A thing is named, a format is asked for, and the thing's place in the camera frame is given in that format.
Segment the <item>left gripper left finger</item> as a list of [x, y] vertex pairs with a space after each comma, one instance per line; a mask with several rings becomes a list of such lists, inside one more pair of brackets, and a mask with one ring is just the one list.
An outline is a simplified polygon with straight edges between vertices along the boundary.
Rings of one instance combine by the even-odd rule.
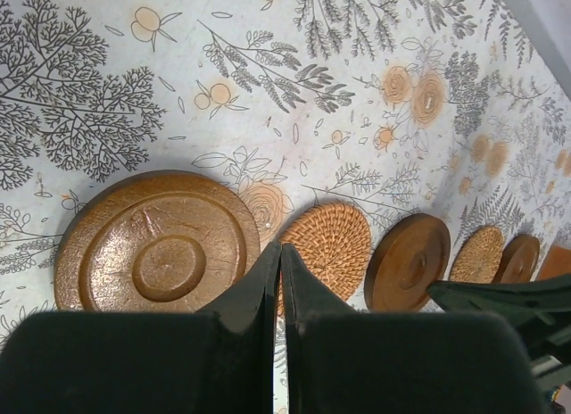
[[194, 313], [25, 319], [1, 354], [2, 412], [271, 412], [280, 254]]

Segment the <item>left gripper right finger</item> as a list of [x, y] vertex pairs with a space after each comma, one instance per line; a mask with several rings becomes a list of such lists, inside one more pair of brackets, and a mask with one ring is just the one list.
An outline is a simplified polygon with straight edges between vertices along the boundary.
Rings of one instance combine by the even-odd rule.
[[543, 413], [525, 348], [487, 313], [362, 313], [281, 251], [293, 413]]

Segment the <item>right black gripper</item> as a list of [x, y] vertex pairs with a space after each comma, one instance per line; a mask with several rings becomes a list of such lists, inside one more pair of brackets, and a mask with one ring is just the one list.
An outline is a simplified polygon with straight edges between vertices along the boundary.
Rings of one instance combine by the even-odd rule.
[[445, 311], [484, 311], [502, 316], [526, 343], [534, 379], [549, 413], [562, 413], [555, 401], [570, 382], [570, 276], [519, 284], [436, 281], [427, 293]]

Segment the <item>dark wooden coaster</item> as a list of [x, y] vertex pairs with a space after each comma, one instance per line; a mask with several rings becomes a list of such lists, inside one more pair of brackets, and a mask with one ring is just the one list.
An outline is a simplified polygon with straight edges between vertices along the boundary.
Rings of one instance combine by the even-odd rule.
[[370, 311], [420, 311], [427, 288], [443, 278], [451, 253], [446, 224], [426, 213], [400, 220], [374, 251], [365, 275]]
[[504, 249], [493, 283], [516, 284], [531, 280], [540, 253], [540, 242], [535, 236], [516, 236]]
[[194, 312], [246, 275], [261, 251], [244, 202], [211, 178], [151, 171], [96, 195], [54, 264], [61, 311]]

